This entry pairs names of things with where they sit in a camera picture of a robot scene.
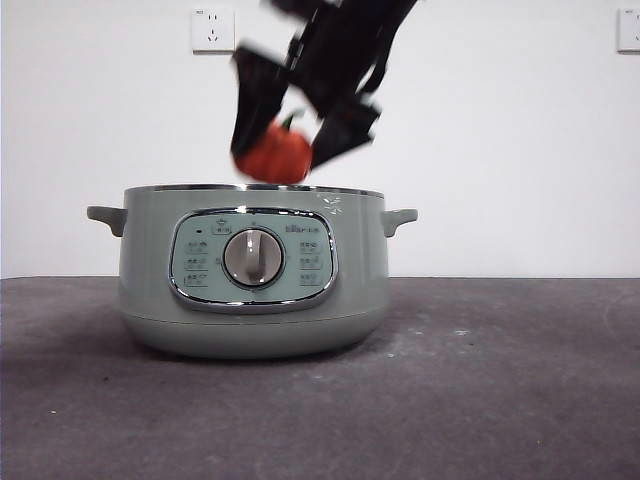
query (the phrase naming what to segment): white wall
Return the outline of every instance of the white wall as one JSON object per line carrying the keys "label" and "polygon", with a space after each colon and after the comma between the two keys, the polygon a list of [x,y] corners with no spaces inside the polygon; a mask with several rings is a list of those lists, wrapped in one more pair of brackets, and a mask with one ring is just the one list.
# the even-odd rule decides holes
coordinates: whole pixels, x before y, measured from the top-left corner
{"label": "white wall", "polygon": [[[238,38],[284,55],[297,25],[228,3]],[[210,4],[2,2],[4,277],[116,274],[119,241],[87,205],[246,181],[229,57],[190,52],[190,9]],[[620,6],[640,0],[419,2],[376,141],[307,183],[420,209],[389,241],[392,275],[639,276],[640,56],[615,52]]]}

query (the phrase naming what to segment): toy pumpkin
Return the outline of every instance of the toy pumpkin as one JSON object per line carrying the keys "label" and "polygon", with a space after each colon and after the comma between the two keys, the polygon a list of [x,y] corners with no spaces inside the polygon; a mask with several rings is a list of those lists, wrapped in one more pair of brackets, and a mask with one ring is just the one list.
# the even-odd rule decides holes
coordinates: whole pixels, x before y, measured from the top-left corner
{"label": "toy pumpkin", "polygon": [[250,177],[267,183],[287,185],[299,183],[309,174],[313,149],[307,139],[291,130],[293,112],[278,125],[272,122],[258,142],[242,157],[234,157],[238,169]]}

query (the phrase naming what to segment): silver knob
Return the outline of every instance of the silver knob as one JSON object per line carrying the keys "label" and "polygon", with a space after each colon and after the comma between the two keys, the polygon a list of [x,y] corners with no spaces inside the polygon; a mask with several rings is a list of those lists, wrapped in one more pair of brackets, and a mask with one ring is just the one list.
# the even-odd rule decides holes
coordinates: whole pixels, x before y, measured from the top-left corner
{"label": "silver knob", "polygon": [[244,230],[227,243],[224,266],[241,285],[266,285],[280,272],[282,249],[273,235],[264,230]]}

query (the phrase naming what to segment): electrical outlet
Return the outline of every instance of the electrical outlet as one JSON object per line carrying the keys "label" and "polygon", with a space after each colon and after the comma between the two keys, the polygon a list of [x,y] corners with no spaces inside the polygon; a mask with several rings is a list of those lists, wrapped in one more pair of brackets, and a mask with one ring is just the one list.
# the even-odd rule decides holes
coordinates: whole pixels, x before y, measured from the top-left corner
{"label": "electrical outlet", "polygon": [[212,7],[191,13],[191,48],[194,53],[232,52],[236,48],[235,18],[229,7]]}
{"label": "electrical outlet", "polygon": [[640,53],[640,10],[618,11],[618,52]]}

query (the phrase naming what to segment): concrete floor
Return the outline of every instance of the concrete floor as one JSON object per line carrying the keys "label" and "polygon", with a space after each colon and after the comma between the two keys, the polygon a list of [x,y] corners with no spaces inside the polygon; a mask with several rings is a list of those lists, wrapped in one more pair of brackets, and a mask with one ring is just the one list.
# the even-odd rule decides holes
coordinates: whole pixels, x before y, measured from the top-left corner
{"label": "concrete floor", "polygon": [[134,343],[115,278],[2,282],[2,479],[640,479],[640,280],[392,279],[347,349]]}

